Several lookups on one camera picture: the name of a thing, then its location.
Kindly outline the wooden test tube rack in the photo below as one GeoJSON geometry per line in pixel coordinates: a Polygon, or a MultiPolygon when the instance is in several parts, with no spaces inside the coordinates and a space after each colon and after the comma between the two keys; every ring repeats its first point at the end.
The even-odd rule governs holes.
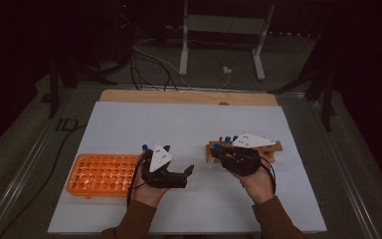
{"type": "MultiPolygon", "coordinates": [[[[231,146],[232,140],[230,143],[225,143],[225,139],[222,137],[219,137],[217,140],[211,140],[207,144],[209,144],[209,143],[219,143],[220,145],[231,146]]],[[[283,147],[279,141],[276,141],[272,145],[259,146],[259,147],[257,147],[257,150],[262,151],[265,154],[266,160],[268,162],[274,162],[275,161],[275,153],[277,151],[282,151],[283,147]]]]}

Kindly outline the black tripod stand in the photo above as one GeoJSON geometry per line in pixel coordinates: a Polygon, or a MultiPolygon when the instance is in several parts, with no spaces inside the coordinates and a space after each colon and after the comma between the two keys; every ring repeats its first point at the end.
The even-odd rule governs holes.
{"type": "Polygon", "coordinates": [[[319,97],[322,97],[321,122],[327,131],[331,131],[330,116],[332,114],[331,101],[334,83],[334,76],[331,73],[314,71],[278,89],[268,90],[268,93],[281,95],[307,82],[310,82],[310,85],[305,91],[304,97],[308,101],[317,101],[319,97]]]}

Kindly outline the person's right hand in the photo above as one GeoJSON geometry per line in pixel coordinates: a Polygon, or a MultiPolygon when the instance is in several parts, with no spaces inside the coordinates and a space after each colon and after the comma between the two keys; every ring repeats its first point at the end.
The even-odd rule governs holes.
{"type": "Polygon", "coordinates": [[[270,173],[265,167],[261,166],[254,174],[238,175],[237,178],[255,204],[261,204],[274,198],[270,173]]]}

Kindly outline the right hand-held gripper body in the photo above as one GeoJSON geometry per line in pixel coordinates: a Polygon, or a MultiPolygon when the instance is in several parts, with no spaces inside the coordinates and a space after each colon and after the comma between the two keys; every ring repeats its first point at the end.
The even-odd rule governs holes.
{"type": "Polygon", "coordinates": [[[255,173],[262,165],[261,157],[257,147],[272,145],[274,140],[250,133],[242,133],[227,146],[229,153],[223,154],[220,158],[222,166],[241,176],[248,176],[255,173]]]}

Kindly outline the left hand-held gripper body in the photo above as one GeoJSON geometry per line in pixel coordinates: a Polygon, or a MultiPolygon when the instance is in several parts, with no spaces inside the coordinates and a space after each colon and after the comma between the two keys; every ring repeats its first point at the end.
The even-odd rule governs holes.
{"type": "Polygon", "coordinates": [[[185,188],[187,177],[184,172],[170,172],[168,165],[172,160],[172,155],[157,144],[154,149],[148,150],[144,154],[141,171],[142,179],[154,188],[185,188]]]}

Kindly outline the dark equipment with red light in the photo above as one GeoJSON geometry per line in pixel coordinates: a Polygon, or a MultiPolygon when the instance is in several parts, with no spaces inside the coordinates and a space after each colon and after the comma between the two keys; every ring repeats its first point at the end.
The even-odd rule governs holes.
{"type": "Polygon", "coordinates": [[[134,41],[132,0],[113,0],[114,39],[112,57],[118,63],[126,61],[134,41]]]}

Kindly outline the person's left hand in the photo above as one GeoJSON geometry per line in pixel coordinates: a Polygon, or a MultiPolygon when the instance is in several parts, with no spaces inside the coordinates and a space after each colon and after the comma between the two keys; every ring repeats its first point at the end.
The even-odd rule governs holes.
{"type": "Polygon", "coordinates": [[[142,166],[135,173],[131,199],[156,208],[168,188],[154,188],[149,186],[141,176],[142,166]]]}

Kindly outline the white table mat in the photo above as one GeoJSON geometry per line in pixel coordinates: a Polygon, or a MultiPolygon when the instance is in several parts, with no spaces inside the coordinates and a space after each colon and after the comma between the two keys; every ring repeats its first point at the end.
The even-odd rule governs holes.
{"type": "Polygon", "coordinates": [[[176,104],[95,104],[80,153],[139,154],[143,145],[168,145],[172,171],[194,168],[183,189],[169,190],[151,224],[153,234],[244,234],[260,230],[239,180],[206,162],[205,145],[243,132],[281,142],[277,195],[293,224],[306,233],[326,229],[311,184],[279,107],[176,104]]]}

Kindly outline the orange plastic tube rack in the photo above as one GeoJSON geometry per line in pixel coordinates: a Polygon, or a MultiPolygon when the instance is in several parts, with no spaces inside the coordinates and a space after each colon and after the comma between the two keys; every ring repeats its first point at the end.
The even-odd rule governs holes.
{"type": "Polygon", "coordinates": [[[76,157],[66,189],[74,196],[125,197],[137,155],[82,153],[76,157]]]}

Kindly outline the metal frame rail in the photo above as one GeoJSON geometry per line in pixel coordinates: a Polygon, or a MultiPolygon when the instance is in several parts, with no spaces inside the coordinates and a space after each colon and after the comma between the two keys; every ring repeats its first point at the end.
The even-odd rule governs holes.
{"type": "Polygon", "coordinates": [[[49,106],[33,100],[0,139],[0,230],[74,92],[62,91],[51,119],[49,106]]]}
{"type": "Polygon", "coordinates": [[[321,108],[319,103],[308,101],[308,106],[315,118],[316,124],[320,127],[322,137],[324,138],[328,148],[332,154],[332,162],[337,170],[346,196],[351,204],[352,210],[357,218],[358,224],[365,236],[365,239],[381,239],[375,224],[365,206],[364,200],[361,197],[352,176],[347,168],[342,153],[338,150],[337,144],[334,141],[331,133],[326,130],[321,120],[321,108]]]}

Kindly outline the white metal stand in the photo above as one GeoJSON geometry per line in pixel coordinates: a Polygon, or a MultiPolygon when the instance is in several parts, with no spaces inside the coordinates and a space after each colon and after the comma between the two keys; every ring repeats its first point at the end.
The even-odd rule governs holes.
{"type": "Polygon", "coordinates": [[[276,6],[271,4],[268,7],[266,16],[263,18],[196,15],[189,13],[189,0],[184,0],[182,50],[178,70],[179,75],[187,75],[189,55],[188,33],[190,31],[205,33],[247,34],[259,36],[259,43],[252,50],[252,57],[257,79],[259,81],[263,81],[266,78],[266,73],[262,63],[261,52],[269,33],[275,8],[276,6]]]}

